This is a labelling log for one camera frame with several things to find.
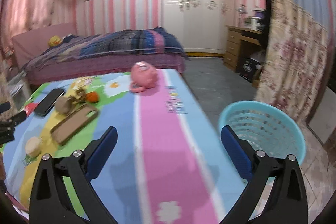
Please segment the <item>black box under desk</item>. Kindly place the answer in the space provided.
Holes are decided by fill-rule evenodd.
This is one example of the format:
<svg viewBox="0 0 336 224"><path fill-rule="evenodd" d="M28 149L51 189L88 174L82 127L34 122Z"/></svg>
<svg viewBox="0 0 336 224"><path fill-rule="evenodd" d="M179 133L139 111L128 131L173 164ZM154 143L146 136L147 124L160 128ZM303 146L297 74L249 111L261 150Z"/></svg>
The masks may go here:
<svg viewBox="0 0 336 224"><path fill-rule="evenodd" d="M252 59L252 58L245 58L240 68L239 75L251 83L255 73L260 68L261 68L261 63L259 61Z"/></svg>

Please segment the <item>black phone case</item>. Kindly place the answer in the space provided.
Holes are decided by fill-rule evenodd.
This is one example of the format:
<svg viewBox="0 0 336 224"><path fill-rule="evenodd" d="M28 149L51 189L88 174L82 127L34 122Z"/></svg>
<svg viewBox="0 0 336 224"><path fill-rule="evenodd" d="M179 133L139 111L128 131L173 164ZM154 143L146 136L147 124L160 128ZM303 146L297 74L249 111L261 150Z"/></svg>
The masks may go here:
<svg viewBox="0 0 336 224"><path fill-rule="evenodd" d="M46 96L38 103L34 109L35 115L39 117L46 116L53 108L56 100L65 93L62 88L52 89Z"/></svg>

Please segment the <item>yellow duck plush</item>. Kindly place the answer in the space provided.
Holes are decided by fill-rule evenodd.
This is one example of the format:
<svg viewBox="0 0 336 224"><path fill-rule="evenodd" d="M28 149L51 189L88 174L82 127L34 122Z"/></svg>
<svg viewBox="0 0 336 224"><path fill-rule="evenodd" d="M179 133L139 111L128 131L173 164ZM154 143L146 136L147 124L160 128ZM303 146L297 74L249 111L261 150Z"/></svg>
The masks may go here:
<svg viewBox="0 0 336 224"><path fill-rule="evenodd" d="M48 45L50 48L52 48L52 47L59 45L62 41L63 39L61 37L53 36L49 39Z"/></svg>

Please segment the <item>colourful cartoon bed sheet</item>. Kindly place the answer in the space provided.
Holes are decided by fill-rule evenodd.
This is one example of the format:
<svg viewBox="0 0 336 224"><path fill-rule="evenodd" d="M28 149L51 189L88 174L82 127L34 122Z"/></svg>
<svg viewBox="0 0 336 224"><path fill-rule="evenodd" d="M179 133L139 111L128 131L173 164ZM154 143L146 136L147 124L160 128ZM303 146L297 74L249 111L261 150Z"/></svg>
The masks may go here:
<svg viewBox="0 0 336 224"><path fill-rule="evenodd" d="M55 88L71 96L83 87L98 94L99 114L65 145L55 143L50 134L61 115L31 114L3 150L9 193L29 206L40 162L25 153L31 137L41 140L42 153L63 157L113 126L118 132L116 147L92 186L117 222L219 223L247 183L180 74L162 69L158 75L156 88L139 94L129 90L128 73L43 84L32 102L40 102Z"/></svg>

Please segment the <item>pink pig mug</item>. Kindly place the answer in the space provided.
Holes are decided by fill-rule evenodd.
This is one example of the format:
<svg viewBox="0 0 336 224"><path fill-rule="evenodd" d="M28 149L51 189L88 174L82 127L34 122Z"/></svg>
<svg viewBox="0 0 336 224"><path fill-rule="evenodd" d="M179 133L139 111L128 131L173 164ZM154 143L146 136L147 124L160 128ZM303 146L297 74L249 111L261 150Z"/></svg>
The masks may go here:
<svg viewBox="0 0 336 224"><path fill-rule="evenodd" d="M130 72L130 91L140 93L146 89L155 88L158 82L156 68L145 61L136 62Z"/></svg>

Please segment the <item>desk lamp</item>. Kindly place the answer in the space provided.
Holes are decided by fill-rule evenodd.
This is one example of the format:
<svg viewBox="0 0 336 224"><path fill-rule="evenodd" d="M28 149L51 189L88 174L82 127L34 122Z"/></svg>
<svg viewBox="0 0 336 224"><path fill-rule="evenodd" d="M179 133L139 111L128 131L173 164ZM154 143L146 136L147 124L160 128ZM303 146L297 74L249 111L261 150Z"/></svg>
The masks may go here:
<svg viewBox="0 0 336 224"><path fill-rule="evenodd" d="M244 18L245 18L245 15L247 14L246 6L241 4L236 10L238 12L238 26L243 27L244 20L245 20Z"/></svg>

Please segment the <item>brown phone case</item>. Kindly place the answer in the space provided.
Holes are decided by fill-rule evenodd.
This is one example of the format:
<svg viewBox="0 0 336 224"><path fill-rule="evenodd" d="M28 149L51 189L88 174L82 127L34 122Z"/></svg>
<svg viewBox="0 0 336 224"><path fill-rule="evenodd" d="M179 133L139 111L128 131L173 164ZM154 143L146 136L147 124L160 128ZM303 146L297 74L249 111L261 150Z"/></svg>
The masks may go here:
<svg viewBox="0 0 336 224"><path fill-rule="evenodd" d="M99 115L99 109L84 104L51 129L52 139L59 145L64 145L86 125Z"/></svg>

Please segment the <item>white wardrobe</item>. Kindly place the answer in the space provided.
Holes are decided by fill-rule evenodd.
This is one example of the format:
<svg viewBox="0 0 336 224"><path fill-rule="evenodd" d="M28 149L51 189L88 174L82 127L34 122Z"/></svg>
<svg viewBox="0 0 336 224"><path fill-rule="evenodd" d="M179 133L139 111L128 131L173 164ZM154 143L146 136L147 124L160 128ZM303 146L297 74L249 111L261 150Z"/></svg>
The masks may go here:
<svg viewBox="0 0 336 224"><path fill-rule="evenodd" d="M162 0L162 26L187 53L222 55L234 0Z"/></svg>

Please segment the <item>floral beige curtain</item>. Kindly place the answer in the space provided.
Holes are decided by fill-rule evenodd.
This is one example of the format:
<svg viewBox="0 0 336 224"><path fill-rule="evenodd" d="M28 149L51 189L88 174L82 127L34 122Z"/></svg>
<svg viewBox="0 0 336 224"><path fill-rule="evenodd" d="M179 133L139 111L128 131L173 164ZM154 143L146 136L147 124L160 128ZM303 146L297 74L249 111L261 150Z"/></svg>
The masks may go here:
<svg viewBox="0 0 336 224"><path fill-rule="evenodd" d="M325 27L293 0L272 0L266 60L256 100L295 121L309 114L326 68Z"/></svg>

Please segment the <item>white round ball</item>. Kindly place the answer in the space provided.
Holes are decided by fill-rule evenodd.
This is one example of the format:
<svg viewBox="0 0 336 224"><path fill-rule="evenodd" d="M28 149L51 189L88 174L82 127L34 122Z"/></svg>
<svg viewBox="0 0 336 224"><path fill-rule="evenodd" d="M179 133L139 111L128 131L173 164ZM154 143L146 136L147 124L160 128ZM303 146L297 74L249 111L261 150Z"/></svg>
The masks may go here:
<svg viewBox="0 0 336 224"><path fill-rule="evenodd" d="M25 152L29 157L37 157L41 152L42 141L38 137L31 137L25 145Z"/></svg>

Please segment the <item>turquoise plastic basket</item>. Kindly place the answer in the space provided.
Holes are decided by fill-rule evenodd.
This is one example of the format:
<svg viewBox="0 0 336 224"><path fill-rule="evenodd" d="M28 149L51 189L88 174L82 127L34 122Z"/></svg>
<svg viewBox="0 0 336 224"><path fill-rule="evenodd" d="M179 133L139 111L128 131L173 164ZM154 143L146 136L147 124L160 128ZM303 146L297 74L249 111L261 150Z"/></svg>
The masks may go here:
<svg viewBox="0 0 336 224"><path fill-rule="evenodd" d="M220 140L241 179L252 180L256 152L282 164L286 161L300 174L306 144L299 126L283 111L257 101L228 105L218 121Z"/></svg>

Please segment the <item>blue patchwork quilt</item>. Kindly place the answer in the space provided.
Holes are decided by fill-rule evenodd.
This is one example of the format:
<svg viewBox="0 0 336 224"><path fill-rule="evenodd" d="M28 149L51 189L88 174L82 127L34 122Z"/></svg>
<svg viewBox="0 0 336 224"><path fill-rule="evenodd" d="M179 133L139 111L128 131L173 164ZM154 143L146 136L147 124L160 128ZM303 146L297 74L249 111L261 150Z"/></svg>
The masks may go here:
<svg viewBox="0 0 336 224"><path fill-rule="evenodd" d="M162 27L145 30L123 30L94 36L64 37L57 46L23 65L25 71L65 61L91 59L108 55L149 55L173 53L187 58L177 38Z"/></svg>

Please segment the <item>wooden desk with drawers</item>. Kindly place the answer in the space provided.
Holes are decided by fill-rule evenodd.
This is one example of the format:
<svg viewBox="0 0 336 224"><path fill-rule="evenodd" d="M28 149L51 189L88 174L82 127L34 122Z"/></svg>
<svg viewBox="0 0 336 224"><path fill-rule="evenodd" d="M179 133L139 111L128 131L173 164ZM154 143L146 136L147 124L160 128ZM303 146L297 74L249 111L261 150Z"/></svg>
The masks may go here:
<svg viewBox="0 0 336 224"><path fill-rule="evenodd" d="M239 73L245 58L261 50L261 32L249 28L226 25L228 28L224 65Z"/></svg>

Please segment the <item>bed with purple cover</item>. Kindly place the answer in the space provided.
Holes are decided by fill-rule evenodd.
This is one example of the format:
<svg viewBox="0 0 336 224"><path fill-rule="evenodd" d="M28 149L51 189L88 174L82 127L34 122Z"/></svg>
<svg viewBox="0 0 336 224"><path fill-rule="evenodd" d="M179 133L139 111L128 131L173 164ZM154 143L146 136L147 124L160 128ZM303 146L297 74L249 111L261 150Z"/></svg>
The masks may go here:
<svg viewBox="0 0 336 224"><path fill-rule="evenodd" d="M75 26L72 23L62 23L36 30L24 32L12 37L14 54L19 69L27 74L30 84L40 85L42 83L65 80L82 76L100 75L112 72L128 72L131 67L139 61L146 61L156 68L171 68L182 73L185 70L185 61L181 55L173 53L156 53L149 55L108 55L91 59L76 61L65 61L47 65L42 69L34 68L25 71L23 65L33 58L41 55L49 49L49 39L59 36L62 39L68 35L76 34Z"/></svg>

